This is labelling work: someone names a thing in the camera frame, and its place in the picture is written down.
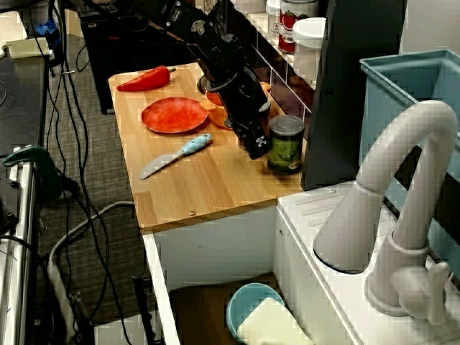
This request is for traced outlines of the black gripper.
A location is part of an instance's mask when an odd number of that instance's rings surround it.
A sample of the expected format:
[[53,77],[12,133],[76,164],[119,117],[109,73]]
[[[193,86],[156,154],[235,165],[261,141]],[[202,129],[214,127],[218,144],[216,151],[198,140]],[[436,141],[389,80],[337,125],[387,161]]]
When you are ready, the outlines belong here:
[[259,123],[259,110],[265,107],[267,96],[259,78],[251,68],[243,67],[227,79],[215,82],[215,92],[226,109],[229,126],[239,132],[239,146],[251,160],[269,150],[268,138]]

